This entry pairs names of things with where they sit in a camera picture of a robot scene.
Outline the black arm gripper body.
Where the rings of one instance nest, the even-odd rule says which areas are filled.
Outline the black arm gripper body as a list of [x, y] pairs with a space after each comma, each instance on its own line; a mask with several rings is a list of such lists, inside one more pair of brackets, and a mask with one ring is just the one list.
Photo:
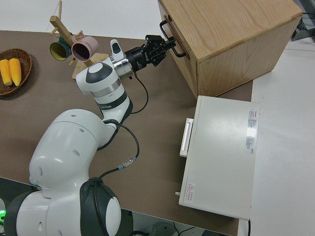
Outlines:
[[133, 71], [139, 71], [147, 66], [147, 64], [154, 64], [151, 53], [154, 46], [142, 45], [134, 47], [125, 52], [126, 58], [130, 63]]

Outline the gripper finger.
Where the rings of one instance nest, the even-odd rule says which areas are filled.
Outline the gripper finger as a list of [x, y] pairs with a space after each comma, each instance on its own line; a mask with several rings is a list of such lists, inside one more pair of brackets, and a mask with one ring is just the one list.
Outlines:
[[166, 47], [175, 47], [176, 46], [176, 39], [172, 37], [167, 37], [166, 39], [162, 38], [160, 35], [146, 35], [146, 44], [151, 47], [159, 47], [159, 46], [166, 46]]
[[172, 44], [154, 44], [152, 50], [152, 64], [153, 66], [157, 66], [165, 57], [166, 53], [169, 49], [174, 48], [176, 46], [175, 43]]

